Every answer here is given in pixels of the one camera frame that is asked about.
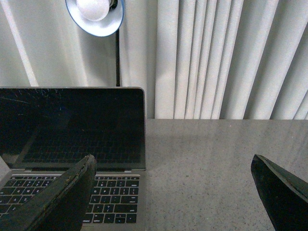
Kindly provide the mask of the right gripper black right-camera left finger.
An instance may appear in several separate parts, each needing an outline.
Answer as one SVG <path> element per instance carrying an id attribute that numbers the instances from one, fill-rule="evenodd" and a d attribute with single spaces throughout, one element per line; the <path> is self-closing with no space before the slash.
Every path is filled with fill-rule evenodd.
<path id="1" fill-rule="evenodd" d="M 1 217 L 2 231 L 79 231 L 91 198 L 96 160 L 87 155 L 43 191 Z"/>

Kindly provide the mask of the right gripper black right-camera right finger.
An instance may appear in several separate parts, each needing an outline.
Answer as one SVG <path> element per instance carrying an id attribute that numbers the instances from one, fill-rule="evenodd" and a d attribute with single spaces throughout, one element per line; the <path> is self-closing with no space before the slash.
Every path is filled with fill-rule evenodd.
<path id="1" fill-rule="evenodd" d="M 276 231 L 308 229 L 308 183 L 262 155 L 254 155 L 251 173 L 258 195 Z"/>

